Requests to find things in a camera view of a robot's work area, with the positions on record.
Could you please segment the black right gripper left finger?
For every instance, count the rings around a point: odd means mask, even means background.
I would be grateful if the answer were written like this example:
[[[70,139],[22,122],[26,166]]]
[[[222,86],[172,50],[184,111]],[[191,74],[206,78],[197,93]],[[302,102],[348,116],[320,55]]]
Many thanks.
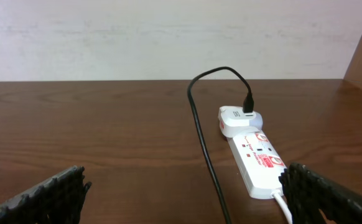
[[[91,182],[73,166],[0,204],[0,224],[78,224]]]

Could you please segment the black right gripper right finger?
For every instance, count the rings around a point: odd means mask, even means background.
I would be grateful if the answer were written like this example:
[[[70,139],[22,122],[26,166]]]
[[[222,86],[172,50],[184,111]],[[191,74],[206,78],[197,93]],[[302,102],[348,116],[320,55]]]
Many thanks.
[[[292,223],[362,224],[362,195],[291,163],[279,176]]]

